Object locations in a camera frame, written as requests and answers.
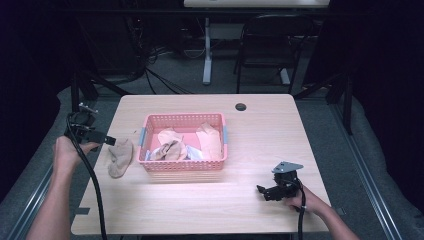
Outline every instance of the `desk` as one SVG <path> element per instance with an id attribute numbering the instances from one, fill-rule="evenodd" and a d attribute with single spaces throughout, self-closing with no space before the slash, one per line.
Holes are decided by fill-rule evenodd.
<path id="1" fill-rule="evenodd" d="M 327 8 L 330 0 L 184 0 L 184 7 L 191 8 Z M 210 40 L 209 18 L 205 21 L 205 67 L 203 70 L 203 84 L 211 83 L 212 54 Z M 240 37 L 241 27 L 234 28 Z"/>
<path id="2" fill-rule="evenodd" d="M 235 108 L 247 106 L 245 111 Z M 230 234 L 297 232 L 298 213 L 281 201 L 265 201 L 256 185 L 273 187 L 271 170 L 281 161 L 302 164 L 302 182 L 325 202 L 327 192 L 290 95 L 125 96 L 108 135 L 138 144 L 145 117 L 151 113 L 221 112 L 227 125 L 228 158 L 220 171 L 147 173 L 133 155 L 122 178 L 112 179 L 111 155 L 104 145 L 95 165 L 103 196 L 108 234 Z M 90 180 L 72 232 L 100 234 L 98 208 Z M 328 231 L 306 213 L 304 231 Z"/>

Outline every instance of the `beige cloth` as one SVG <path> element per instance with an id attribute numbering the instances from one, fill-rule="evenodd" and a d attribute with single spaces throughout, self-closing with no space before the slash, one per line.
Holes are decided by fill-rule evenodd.
<path id="1" fill-rule="evenodd" d="M 159 150 L 152 154 L 151 160 L 183 160 L 187 157 L 187 149 L 183 143 L 184 135 L 172 128 L 162 130 L 158 134 L 161 144 Z"/>
<path id="2" fill-rule="evenodd" d="M 196 131 L 200 141 L 203 159 L 221 159 L 221 138 L 219 132 L 208 123 L 203 123 Z"/>
<path id="3" fill-rule="evenodd" d="M 129 139 L 117 139 L 115 146 L 110 146 L 112 163 L 109 164 L 109 175 L 120 178 L 127 171 L 132 159 L 133 144 Z"/>

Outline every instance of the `office chair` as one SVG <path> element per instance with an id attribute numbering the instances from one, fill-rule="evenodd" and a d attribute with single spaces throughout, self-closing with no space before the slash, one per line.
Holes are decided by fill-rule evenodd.
<path id="1" fill-rule="evenodd" d="M 240 93 L 241 68 L 292 68 L 288 93 L 293 88 L 304 40 L 312 33 L 312 19 L 303 15 L 261 14 L 243 27 L 234 66 L 237 93 Z"/>

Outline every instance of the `pink plastic basket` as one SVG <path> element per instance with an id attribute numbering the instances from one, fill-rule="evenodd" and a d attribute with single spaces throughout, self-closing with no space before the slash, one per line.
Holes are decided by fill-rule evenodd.
<path id="1" fill-rule="evenodd" d="M 219 131 L 221 138 L 221 158 L 202 160 L 145 160 L 148 151 L 160 147 L 158 134 L 166 129 L 173 128 L 184 135 L 186 145 L 200 149 L 196 130 L 207 122 Z M 195 171 L 221 170 L 227 158 L 227 131 L 224 116 L 221 113 L 183 113 L 183 114 L 151 114 L 146 117 L 140 135 L 138 161 L 146 171 Z"/>

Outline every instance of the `forearm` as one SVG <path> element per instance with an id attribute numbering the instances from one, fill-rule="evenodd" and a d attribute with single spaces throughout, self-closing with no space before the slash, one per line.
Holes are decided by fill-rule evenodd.
<path id="1" fill-rule="evenodd" d="M 343 222 L 340 216 L 330 206 L 322 208 L 316 214 L 327 225 L 328 230 L 334 240 L 356 240 L 359 239 L 354 232 Z"/>
<path id="2" fill-rule="evenodd" d="M 72 174 L 53 173 L 46 198 L 27 239 L 69 239 L 69 189 Z"/>

